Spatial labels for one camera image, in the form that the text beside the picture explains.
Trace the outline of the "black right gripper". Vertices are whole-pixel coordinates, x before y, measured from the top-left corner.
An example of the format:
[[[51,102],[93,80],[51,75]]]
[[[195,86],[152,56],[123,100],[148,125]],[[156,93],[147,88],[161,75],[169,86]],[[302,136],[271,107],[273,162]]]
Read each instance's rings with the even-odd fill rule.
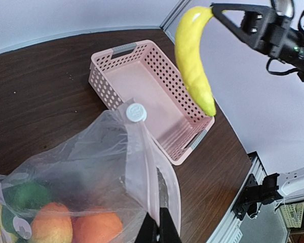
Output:
[[[214,17],[238,40],[273,59],[293,56],[286,47],[291,20],[271,7],[249,4],[212,3]]]

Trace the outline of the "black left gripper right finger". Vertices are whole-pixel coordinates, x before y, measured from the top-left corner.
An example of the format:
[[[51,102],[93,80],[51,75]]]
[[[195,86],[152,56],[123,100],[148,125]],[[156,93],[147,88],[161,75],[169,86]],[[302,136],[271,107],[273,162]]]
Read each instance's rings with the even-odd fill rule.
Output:
[[[168,208],[160,208],[159,242],[181,243]]]

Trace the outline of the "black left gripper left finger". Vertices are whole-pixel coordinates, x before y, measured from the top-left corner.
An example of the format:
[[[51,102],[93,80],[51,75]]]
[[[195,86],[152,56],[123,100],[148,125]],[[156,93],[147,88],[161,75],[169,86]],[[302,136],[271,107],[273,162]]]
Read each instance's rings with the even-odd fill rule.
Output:
[[[155,220],[146,214],[139,233],[135,239],[135,243],[157,243],[159,228]]]

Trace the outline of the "orange toy orange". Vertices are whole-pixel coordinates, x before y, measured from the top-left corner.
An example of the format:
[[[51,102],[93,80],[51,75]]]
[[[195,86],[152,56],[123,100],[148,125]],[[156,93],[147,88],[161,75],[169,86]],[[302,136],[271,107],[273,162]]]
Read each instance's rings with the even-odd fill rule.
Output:
[[[73,224],[75,242],[110,242],[123,231],[116,213],[98,213],[79,217]]]

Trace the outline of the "yellow toy banana bunch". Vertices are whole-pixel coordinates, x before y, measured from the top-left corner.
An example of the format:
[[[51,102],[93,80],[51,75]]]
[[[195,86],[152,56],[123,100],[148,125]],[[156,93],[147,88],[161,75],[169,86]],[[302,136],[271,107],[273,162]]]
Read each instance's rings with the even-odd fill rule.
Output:
[[[200,56],[200,42],[212,17],[211,7],[193,7],[182,16],[175,33],[175,59],[184,86],[209,117],[216,115],[216,107]]]

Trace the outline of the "clear zip top bag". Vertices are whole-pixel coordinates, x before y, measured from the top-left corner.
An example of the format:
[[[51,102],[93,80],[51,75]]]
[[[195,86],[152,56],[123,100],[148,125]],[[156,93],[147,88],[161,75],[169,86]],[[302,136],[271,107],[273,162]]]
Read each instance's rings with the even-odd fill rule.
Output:
[[[68,208],[72,229],[79,217],[116,213],[123,231],[110,242],[135,242],[146,214],[159,228],[160,208],[168,208],[180,236],[178,181],[146,118],[145,108],[134,100],[104,111],[72,138],[0,175],[0,204],[6,205],[3,189],[34,182],[49,189],[50,203]],[[31,223],[15,216],[13,226],[16,242],[29,242]]]

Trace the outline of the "green orange toy mango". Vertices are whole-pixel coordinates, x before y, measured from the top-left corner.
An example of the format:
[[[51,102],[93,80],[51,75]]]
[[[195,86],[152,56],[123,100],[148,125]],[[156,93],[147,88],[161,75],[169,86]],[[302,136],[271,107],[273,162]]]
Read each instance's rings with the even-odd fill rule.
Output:
[[[68,208],[56,202],[43,206],[31,223],[29,242],[72,242],[73,229]]]

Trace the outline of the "pink perforated plastic basket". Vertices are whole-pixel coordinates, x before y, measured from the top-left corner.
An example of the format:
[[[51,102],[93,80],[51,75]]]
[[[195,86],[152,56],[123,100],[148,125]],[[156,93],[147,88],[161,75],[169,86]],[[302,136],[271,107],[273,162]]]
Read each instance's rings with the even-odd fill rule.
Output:
[[[96,52],[89,84],[110,110],[134,100],[145,125],[173,165],[182,164],[213,126],[186,91],[177,67],[151,40]]]

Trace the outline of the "green toy bell pepper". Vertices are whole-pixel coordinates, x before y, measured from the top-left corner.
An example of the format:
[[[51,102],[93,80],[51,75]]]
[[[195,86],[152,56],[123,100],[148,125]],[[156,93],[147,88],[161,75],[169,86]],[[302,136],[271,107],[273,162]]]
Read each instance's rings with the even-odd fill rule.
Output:
[[[3,189],[6,205],[2,207],[2,223],[6,231],[15,231],[13,218],[18,216],[31,223],[36,213],[52,202],[49,189],[34,182],[22,183]]]

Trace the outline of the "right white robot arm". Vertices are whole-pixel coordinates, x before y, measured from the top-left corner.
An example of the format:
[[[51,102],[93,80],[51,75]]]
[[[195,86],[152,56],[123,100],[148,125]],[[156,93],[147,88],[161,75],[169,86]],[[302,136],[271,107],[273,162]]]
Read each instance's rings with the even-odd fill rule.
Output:
[[[269,71],[284,76],[296,73],[304,82],[304,29],[290,27],[292,19],[278,14],[275,7],[247,4],[212,4],[214,17],[238,40],[273,60],[293,66],[287,71]]]

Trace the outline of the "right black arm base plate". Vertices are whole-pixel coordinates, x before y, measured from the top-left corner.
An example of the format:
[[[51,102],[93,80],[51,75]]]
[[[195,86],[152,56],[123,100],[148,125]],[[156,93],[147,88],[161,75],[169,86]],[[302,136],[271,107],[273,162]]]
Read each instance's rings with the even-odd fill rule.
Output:
[[[278,192],[279,176],[278,173],[266,176],[262,184],[258,184],[254,174],[248,176],[242,192],[233,205],[233,212],[240,221],[243,221],[246,214],[249,217],[257,215],[258,203],[268,205],[276,200],[283,199],[283,196]]]

